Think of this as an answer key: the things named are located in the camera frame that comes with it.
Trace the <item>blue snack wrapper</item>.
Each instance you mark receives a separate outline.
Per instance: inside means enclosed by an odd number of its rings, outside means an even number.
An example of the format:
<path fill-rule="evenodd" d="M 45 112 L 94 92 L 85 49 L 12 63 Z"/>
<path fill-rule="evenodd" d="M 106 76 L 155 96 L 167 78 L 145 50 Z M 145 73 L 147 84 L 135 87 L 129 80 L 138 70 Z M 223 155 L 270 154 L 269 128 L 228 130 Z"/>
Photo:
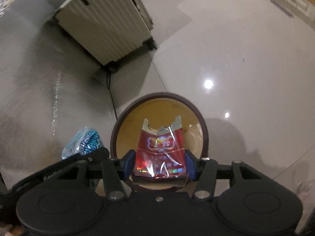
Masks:
<path fill-rule="evenodd" d="M 103 146 L 97 130 L 91 127 L 84 127 L 63 148 L 61 158 L 67 159 L 75 154 L 87 155 Z"/>

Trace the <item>red cigarette pack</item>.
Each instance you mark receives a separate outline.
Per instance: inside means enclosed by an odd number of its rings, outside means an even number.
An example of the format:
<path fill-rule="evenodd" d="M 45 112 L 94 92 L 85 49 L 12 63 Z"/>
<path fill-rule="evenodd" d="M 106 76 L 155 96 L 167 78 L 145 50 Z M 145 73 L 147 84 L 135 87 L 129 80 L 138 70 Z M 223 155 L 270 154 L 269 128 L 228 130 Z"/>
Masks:
<path fill-rule="evenodd" d="M 182 118 L 153 129 L 144 119 L 132 172 L 134 184 L 184 186 L 187 181 Z"/>

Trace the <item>yellow trash bin brown rim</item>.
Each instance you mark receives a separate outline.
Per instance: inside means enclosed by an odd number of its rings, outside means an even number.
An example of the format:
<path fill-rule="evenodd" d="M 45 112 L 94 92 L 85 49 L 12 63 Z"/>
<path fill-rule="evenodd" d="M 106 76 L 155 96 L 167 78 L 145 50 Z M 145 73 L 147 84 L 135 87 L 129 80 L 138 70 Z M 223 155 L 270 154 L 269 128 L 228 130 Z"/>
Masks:
<path fill-rule="evenodd" d="M 166 92 L 145 95 L 118 117 L 110 154 L 123 158 L 136 151 L 126 184 L 133 191 L 184 191 L 188 178 L 185 150 L 197 158 L 208 155 L 208 129 L 199 109 L 188 99 Z"/>

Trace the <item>cream ribbed suitcase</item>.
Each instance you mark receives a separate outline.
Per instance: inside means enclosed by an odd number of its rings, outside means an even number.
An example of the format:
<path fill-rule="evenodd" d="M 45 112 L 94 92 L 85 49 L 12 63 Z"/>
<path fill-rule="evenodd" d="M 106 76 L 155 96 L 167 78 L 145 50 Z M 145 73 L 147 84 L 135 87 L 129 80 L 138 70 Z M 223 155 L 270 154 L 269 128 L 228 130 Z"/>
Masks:
<path fill-rule="evenodd" d="M 55 19 L 101 65 L 112 66 L 141 47 L 157 49 L 142 0 L 66 0 Z"/>

